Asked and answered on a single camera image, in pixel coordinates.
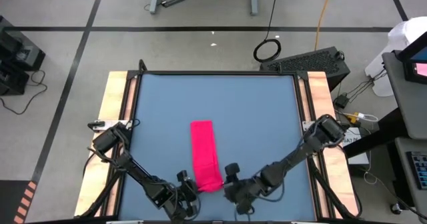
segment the computer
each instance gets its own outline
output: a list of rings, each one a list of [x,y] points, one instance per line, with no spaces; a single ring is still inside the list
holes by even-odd
[[[427,32],[397,54],[403,63],[405,79],[427,84]]]

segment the black equipment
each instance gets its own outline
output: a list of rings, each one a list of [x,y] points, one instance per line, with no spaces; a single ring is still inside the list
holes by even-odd
[[[22,43],[5,31],[0,31],[0,59],[12,60],[21,49]]]
[[[252,202],[257,198],[269,196],[281,185],[284,189],[284,177],[288,171],[323,148],[336,147],[344,139],[344,133],[345,130],[335,119],[323,115],[308,128],[294,151],[281,161],[266,165],[251,178],[239,180],[238,164],[228,165],[224,186],[226,198],[235,203],[238,214],[252,214]]]
[[[181,183],[179,187],[168,181],[160,179],[155,175],[150,175],[141,165],[139,165],[130,155],[129,138],[131,131],[123,123],[117,123],[113,127],[103,132],[93,140],[93,151],[104,162],[108,162],[116,170],[115,175],[108,185],[101,192],[101,195],[93,203],[82,217],[94,216],[102,204],[106,193],[122,173],[127,173],[137,181],[144,189],[148,199],[158,208],[163,208],[167,216],[177,223],[182,223],[187,217],[198,214],[197,207],[193,204],[198,199],[195,182],[187,176],[187,171],[183,170],[177,174],[177,180]],[[110,159],[105,153],[112,147],[123,143],[123,152],[117,159]]]
[[[399,52],[397,58],[403,62],[405,80],[427,84],[427,32]]]
[[[24,71],[6,60],[0,60],[0,96],[24,94],[28,78]]]
[[[12,28],[6,19],[0,16],[0,59],[10,61],[11,65],[22,71],[37,71],[46,56],[32,41]]]
[[[406,156],[411,165],[417,187],[419,190],[427,190],[427,152],[408,151]]]
[[[350,70],[344,62],[344,54],[335,47],[277,59],[260,65],[260,71],[278,71],[279,68],[282,68],[282,71],[324,71],[330,91],[350,74]]]

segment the pink towel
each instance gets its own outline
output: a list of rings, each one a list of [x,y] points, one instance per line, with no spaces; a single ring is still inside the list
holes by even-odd
[[[195,183],[199,191],[218,191],[222,188],[223,181],[216,155],[212,121],[193,121],[190,129]]]

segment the white cloth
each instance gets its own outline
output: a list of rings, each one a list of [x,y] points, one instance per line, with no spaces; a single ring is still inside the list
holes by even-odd
[[[382,70],[382,57],[385,52],[393,50],[403,50],[419,36],[427,31],[427,17],[416,17],[409,21],[404,21],[395,26],[388,33],[387,46],[378,54],[375,59],[365,68],[367,76],[375,77]],[[384,76],[377,81],[374,81],[372,87],[375,95],[379,97],[388,97],[393,95],[392,86],[388,80],[388,76]]]

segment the concrete floor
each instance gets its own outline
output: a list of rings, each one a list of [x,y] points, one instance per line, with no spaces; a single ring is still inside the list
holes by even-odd
[[[7,120],[8,124],[0,129],[0,179],[33,178],[40,152],[51,140],[27,222],[73,217],[88,155],[85,148],[93,135],[86,123],[98,116],[109,71],[135,69],[139,59],[144,59],[151,70],[258,70],[259,63],[253,59],[252,51],[266,34],[238,28],[215,32],[141,28],[129,32],[90,31],[89,27],[266,27],[272,1],[260,0],[260,14],[252,17],[249,0],[186,0],[167,9],[159,8],[157,15],[143,10],[149,0],[101,0],[100,3],[95,0],[0,0],[0,15],[14,26],[28,30],[24,34],[47,55],[41,68],[47,73],[48,90],[37,97],[22,116],[0,108],[0,120]],[[427,0],[400,2],[408,18],[427,15]],[[272,26],[315,27],[323,3],[324,0],[277,0]],[[330,0],[322,25],[393,27],[402,18],[404,15],[398,12],[394,0]],[[275,36],[282,42],[281,57],[314,48],[313,31],[270,33],[270,37]],[[345,92],[367,80],[364,68],[385,47],[387,32],[362,29],[322,32],[319,42],[319,48],[336,46],[346,54],[351,74],[342,83],[341,92]],[[262,49],[265,56],[273,51],[270,47]],[[73,82],[66,84],[70,73]],[[71,88],[68,95],[64,95],[64,87]],[[36,87],[28,87],[24,96],[5,100],[20,110],[35,92]],[[393,97],[380,98],[368,89],[349,104],[346,111],[381,118],[395,107]],[[53,130],[52,123],[57,123]],[[381,150],[376,151],[374,172],[387,173],[384,164],[387,160]],[[390,181],[392,176],[384,178]],[[360,193],[364,191],[360,194],[363,218],[393,223],[418,221],[407,211],[400,216],[391,214],[388,206],[394,200],[381,186],[365,184],[357,177],[354,185]]]

